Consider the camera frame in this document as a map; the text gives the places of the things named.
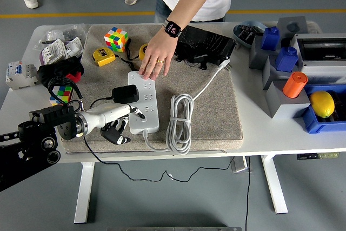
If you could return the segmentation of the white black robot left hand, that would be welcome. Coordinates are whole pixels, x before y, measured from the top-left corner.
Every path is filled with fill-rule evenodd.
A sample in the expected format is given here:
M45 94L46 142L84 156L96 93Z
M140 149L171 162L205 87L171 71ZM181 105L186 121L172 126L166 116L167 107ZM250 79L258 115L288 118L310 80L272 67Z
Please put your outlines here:
M125 129L131 113L145 119L144 114L137 107L128 104L105 103L87 111L80 111L75 115L81 126L78 134L87 135L94 128L100 128L101 136L109 142L116 145L128 143L131 139L124 137L122 131Z

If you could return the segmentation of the person's left hand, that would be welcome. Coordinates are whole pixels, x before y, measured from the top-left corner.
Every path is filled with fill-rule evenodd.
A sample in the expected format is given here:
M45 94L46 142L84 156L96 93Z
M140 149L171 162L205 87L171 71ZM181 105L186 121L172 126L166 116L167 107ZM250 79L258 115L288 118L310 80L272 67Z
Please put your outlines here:
M160 72L166 76L174 55L178 38L170 37L161 27L159 32L149 41L139 74L145 80L156 80Z

